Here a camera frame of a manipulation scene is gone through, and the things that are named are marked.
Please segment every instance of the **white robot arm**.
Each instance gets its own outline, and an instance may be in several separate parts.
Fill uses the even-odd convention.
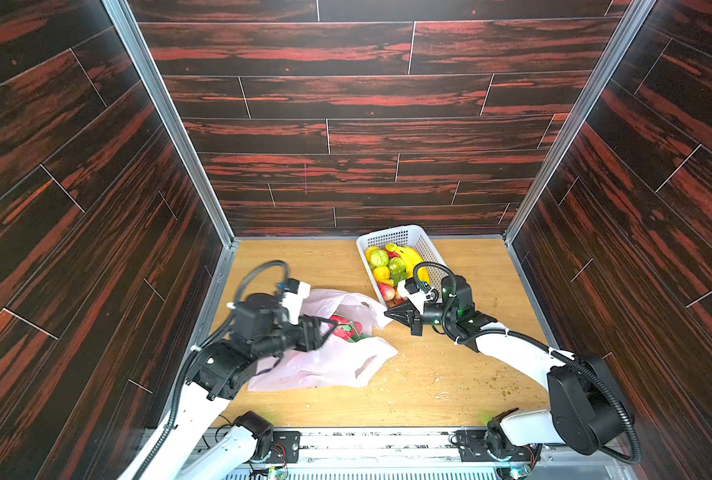
[[[284,268],[284,282],[277,295],[254,293],[242,301],[246,285],[271,266]],[[423,262],[415,266],[414,278],[422,267],[447,272],[442,293],[431,292],[428,285],[417,285],[413,280],[403,281],[398,290],[409,302],[389,309],[386,316],[407,325],[413,335],[422,335],[424,324],[437,332],[441,326],[440,333],[451,341],[508,363],[550,395],[550,409],[516,409],[489,422],[486,446],[491,456],[507,461],[523,446],[565,443],[585,455],[601,450],[622,462],[640,461],[630,407],[603,360],[597,356],[578,358],[509,330],[475,310],[470,286],[463,277],[444,265]],[[176,390],[172,410],[121,480],[218,480],[242,463],[267,458],[273,427],[249,412],[236,419],[216,446],[180,471],[204,431],[257,374],[260,359],[280,359],[290,349],[315,350],[327,340],[335,322],[299,315],[310,289],[309,284],[290,279],[286,264],[278,260],[259,266],[241,282],[231,315],[207,341],[193,347],[178,374],[176,384],[182,389]],[[331,325],[324,334],[322,323]],[[224,340],[228,332],[231,337]],[[604,446],[623,432],[628,436],[629,456]]]
[[[441,280],[441,293],[414,280],[423,267],[447,274]],[[584,455],[600,450],[621,462],[639,463],[632,411],[601,358],[555,350],[476,311],[470,285],[446,265],[417,264],[413,278],[397,289],[409,301],[385,315],[408,326],[412,335],[421,336],[423,325],[431,325],[456,344],[502,360],[548,390],[550,409],[513,410],[489,422],[487,447],[494,458],[509,458],[520,446],[564,443]],[[605,446],[621,433],[628,437],[628,456]]]
[[[246,286],[272,267],[284,269],[275,296],[253,293],[242,300]],[[269,455],[273,425],[254,412],[237,418],[228,434],[207,453],[180,471],[206,429],[257,375],[257,362],[287,350],[320,348],[337,325],[329,319],[301,316],[311,286],[289,278],[287,265],[275,260],[260,265],[238,287],[231,315],[207,341],[194,346],[176,379],[172,409],[143,446],[120,480],[218,480],[250,459]],[[322,324],[331,328],[322,333]],[[229,340],[225,335],[231,332]]]

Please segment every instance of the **wood grain wall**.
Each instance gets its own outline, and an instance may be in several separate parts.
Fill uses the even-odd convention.
[[[115,478],[221,251],[99,0],[0,4],[0,478]]]
[[[659,0],[514,247],[563,347],[608,355],[642,478],[712,478],[712,0]]]
[[[501,234],[615,3],[130,5],[228,221],[260,236]]]

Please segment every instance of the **wooden table surface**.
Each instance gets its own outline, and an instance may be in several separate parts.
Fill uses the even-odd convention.
[[[439,253],[473,288],[476,309],[510,329],[545,341],[534,310],[501,240],[434,240]],[[313,288],[332,288],[375,297],[352,240],[243,240],[238,247],[215,324],[223,321],[236,287],[269,260],[284,260],[291,276]],[[270,269],[248,293],[273,292],[281,270]],[[328,387],[281,392],[241,390],[225,410],[231,420],[248,410],[275,426],[483,426],[510,408],[545,408],[548,393],[512,367],[455,346],[429,328],[421,337],[391,322],[375,336],[398,355],[386,362],[367,387]],[[215,426],[223,423],[221,418]]]

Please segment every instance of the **red apple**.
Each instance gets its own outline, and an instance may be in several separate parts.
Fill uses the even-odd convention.
[[[388,302],[396,298],[396,289],[385,283],[378,283],[377,287],[380,288],[380,294],[383,296],[383,300]]]

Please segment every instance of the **basket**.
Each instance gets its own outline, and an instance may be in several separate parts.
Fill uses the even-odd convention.
[[[370,269],[364,253],[370,246],[383,247],[385,244],[410,246],[417,250],[417,253],[423,258],[424,261],[446,265],[444,263],[444,259],[441,258],[441,255],[439,255],[439,251],[436,250],[433,242],[430,241],[428,234],[425,233],[425,230],[423,230],[421,226],[395,226],[386,230],[379,230],[377,232],[372,232],[371,234],[359,236],[358,240],[356,240],[356,247],[358,248],[361,261],[363,262],[363,267],[367,269],[369,281],[372,282],[372,288],[374,288],[374,292],[377,294],[377,299],[383,305],[385,305],[385,300],[383,300],[383,296],[380,294],[380,289],[377,287],[377,282],[375,281],[374,276],[372,276],[372,269]],[[437,268],[428,268],[428,276],[430,276],[431,286],[440,292],[441,279],[446,276],[446,274]]]

